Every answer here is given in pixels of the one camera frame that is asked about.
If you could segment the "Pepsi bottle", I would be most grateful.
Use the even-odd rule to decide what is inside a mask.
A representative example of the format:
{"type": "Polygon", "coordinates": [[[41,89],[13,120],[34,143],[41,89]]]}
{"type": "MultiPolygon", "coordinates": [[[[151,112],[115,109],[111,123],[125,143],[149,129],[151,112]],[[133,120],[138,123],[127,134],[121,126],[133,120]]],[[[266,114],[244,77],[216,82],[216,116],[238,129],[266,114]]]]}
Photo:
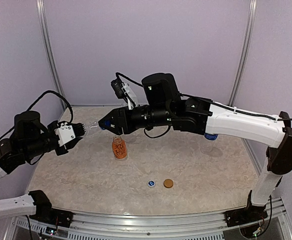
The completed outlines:
{"type": "Polygon", "coordinates": [[[101,131],[96,120],[87,120],[86,122],[84,122],[83,126],[85,131],[85,137],[92,137],[93,135],[101,131]]]}

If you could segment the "orange juice bottle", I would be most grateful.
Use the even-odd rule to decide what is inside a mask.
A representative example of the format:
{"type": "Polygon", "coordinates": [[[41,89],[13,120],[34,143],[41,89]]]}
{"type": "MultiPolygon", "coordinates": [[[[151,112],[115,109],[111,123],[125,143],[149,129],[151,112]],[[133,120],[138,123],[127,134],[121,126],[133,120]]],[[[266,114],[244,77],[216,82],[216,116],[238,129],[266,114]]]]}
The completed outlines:
{"type": "Polygon", "coordinates": [[[127,147],[124,139],[121,136],[114,136],[112,139],[112,151],[117,160],[127,158],[127,147]]]}

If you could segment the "gold bottle cap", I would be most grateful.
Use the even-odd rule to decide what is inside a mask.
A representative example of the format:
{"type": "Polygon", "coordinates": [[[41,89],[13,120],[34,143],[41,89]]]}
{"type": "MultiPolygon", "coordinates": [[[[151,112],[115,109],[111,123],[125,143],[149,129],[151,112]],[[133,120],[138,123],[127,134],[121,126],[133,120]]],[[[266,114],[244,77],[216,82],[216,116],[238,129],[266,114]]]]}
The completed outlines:
{"type": "Polygon", "coordinates": [[[174,182],[171,179],[165,179],[163,182],[163,186],[168,189],[172,188],[173,185],[174,185],[174,182]]]}

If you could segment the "blue Pepsi bottle cap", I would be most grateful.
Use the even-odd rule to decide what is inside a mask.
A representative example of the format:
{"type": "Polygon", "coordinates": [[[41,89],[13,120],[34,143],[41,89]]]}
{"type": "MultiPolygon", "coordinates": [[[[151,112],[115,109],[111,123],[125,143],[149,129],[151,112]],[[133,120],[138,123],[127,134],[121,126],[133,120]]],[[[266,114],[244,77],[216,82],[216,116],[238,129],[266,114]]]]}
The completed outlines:
{"type": "Polygon", "coordinates": [[[111,124],[110,124],[109,120],[101,120],[100,123],[99,123],[99,126],[100,126],[101,129],[107,130],[107,129],[109,129],[111,124]]]}

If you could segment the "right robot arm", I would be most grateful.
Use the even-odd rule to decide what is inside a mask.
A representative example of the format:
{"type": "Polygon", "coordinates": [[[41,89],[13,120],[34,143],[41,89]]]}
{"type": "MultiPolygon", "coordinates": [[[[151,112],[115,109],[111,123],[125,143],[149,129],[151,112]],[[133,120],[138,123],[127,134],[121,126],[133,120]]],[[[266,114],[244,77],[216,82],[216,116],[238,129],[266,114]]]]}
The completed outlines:
{"type": "Polygon", "coordinates": [[[286,112],[266,115],[245,111],[209,98],[182,94],[170,73],[154,73],[141,81],[139,86],[144,89],[148,103],[139,105],[125,80],[125,75],[117,73],[111,86],[127,106],[113,109],[98,122],[101,128],[113,134],[128,135],[138,129],[167,126],[207,138],[227,135],[253,140],[268,147],[268,163],[249,195],[249,205],[241,211],[246,222],[259,216],[281,177],[292,170],[292,119],[289,115],[286,112]]]}

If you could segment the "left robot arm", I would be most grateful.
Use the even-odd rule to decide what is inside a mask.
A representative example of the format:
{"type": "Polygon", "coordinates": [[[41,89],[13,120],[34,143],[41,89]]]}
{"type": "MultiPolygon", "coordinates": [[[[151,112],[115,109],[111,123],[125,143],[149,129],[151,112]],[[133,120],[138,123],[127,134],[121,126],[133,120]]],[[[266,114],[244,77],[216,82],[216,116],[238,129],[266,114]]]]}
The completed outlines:
{"type": "MultiPolygon", "coordinates": [[[[67,154],[85,135],[82,123],[53,121],[44,126],[40,114],[33,110],[17,114],[12,130],[10,137],[0,140],[0,179],[45,153],[67,154]]],[[[50,200],[41,190],[0,200],[0,219],[23,215],[47,223],[57,219],[50,200]]]]}

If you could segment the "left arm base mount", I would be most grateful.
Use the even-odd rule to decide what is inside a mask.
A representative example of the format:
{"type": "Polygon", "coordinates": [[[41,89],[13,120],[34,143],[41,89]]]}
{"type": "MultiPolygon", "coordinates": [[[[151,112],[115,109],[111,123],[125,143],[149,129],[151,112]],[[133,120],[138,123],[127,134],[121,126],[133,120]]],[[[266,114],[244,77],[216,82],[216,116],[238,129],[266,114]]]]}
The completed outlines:
{"type": "Polygon", "coordinates": [[[73,219],[73,213],[67,210],[56,209],[46,194],[42,190],[33,190],[28,193],[33,199],[35,214],[30,218],[42,223],[54,225],[56,227],[70,228],[73,219]]]}

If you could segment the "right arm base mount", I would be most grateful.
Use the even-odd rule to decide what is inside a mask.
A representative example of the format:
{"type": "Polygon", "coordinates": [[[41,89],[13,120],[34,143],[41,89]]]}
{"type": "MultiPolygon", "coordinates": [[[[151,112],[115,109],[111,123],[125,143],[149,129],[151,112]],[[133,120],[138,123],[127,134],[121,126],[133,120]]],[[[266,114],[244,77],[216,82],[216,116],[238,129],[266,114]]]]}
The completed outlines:
{"type": "Polygon", "coordinates": [[[251,202],[252,190],[250,190],[247,205],[243,208],[228,210],[224,213],[227,227],[234,227],[265,220],[268,217],[266,205],[253,206],[251,202]]]}

